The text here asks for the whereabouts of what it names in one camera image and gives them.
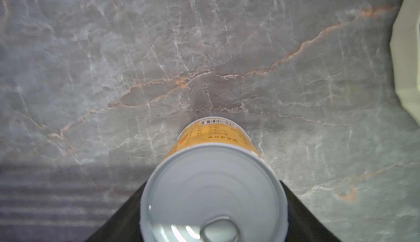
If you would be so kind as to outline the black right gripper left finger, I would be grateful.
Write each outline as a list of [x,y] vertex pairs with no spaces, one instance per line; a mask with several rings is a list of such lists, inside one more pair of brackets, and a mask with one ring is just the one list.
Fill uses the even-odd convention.
[[142,242],[140,200],[147,182],[92,234],[86,242]]

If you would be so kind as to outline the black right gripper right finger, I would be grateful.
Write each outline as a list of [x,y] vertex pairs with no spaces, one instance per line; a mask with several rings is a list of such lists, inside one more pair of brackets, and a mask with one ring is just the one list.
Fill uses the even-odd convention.
[[288,232],[286,242],[341,242],[322,224],[301,200],[280,181],[288,202]]

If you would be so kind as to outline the yellow corn can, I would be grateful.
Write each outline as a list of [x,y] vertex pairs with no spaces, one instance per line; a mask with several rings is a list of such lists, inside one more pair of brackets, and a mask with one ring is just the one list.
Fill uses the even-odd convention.
[[189,124],[145,185],[146,242],[283,242],[285,191],[245,130],[222,117]]

